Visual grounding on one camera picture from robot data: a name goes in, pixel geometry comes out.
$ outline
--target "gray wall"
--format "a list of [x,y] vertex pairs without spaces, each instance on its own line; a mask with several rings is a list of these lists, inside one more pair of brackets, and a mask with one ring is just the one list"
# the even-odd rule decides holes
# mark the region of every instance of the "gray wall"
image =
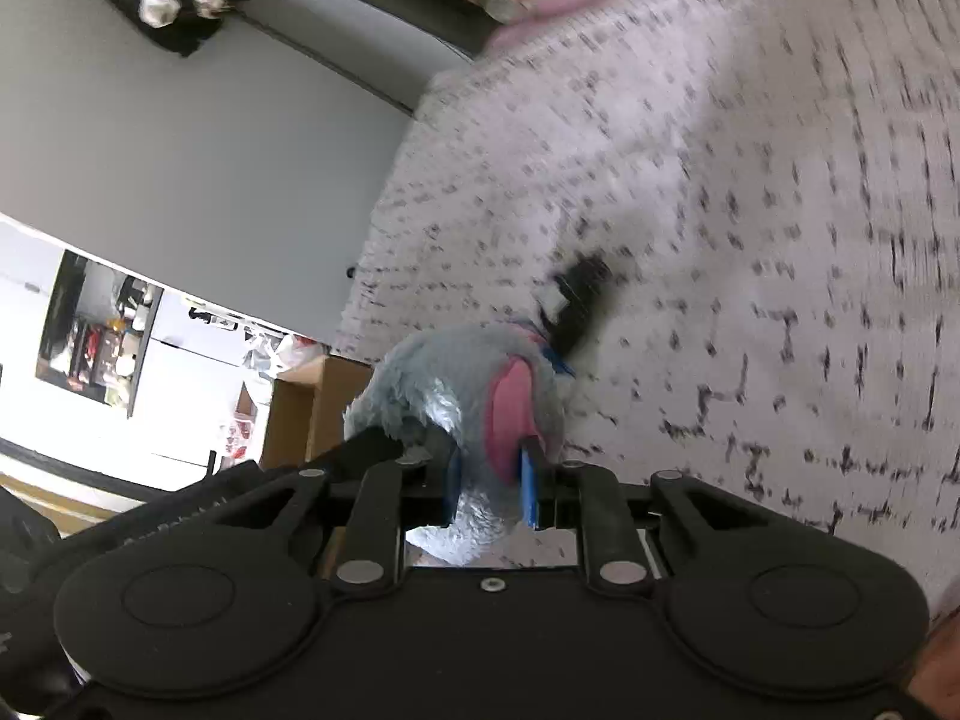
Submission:
[[180,59],[104,0],[0,0],[0,213],[321,340],[407,122],[243,23]]
[[253,0],[243,11],[411,110],[435,74],[472,64],[433,35],[359,0]]

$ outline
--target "stuffed toy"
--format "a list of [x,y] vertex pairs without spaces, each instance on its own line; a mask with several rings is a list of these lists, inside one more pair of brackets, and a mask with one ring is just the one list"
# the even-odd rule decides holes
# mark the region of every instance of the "stuffed toy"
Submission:
[[610,272],[596,255],[550,280],[541,325],[493,322],[424,330],[394,347],[344,414],[347,439],[379,425],[400,437],[403,420],[440,425],[461,451],[461,495],[448,528],[407,541],[450,565],[466,565],[520,520],[520,442],[536,436],[546,458],[563,446],[558,380],[584,336]]

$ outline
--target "pink plush ear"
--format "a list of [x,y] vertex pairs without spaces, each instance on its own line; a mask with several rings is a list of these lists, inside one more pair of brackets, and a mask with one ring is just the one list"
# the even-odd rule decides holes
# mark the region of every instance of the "pink plush ear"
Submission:
[[522,357],[510,357],[501,375],[493,380],[487,408],[487,459],[496,475],[513,484],[520,475],[520,441],[536,436],[533,372]]

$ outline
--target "cardboard box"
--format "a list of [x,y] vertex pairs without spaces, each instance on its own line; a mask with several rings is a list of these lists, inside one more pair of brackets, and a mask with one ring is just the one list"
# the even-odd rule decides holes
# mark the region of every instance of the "cardboard box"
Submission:
[[261,469],[299,466],[344,440],[344,411],[373,369],[323,355],[287,370],[274,383]]

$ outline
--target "light blue plush toy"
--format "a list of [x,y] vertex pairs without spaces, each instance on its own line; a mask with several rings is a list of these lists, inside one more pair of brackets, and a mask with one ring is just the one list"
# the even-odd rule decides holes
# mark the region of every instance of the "light blue plush toy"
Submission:
[[539,436],[547,459],[563,443],[557,375],[533,325],[496,322],[424,330],[399,343],[344,415],[344,437],[379,425],[400,437],[404,418],[446,429],[462,454],[462,491],[448,528],[407,541],[465,565],[520,519],[520,440]]

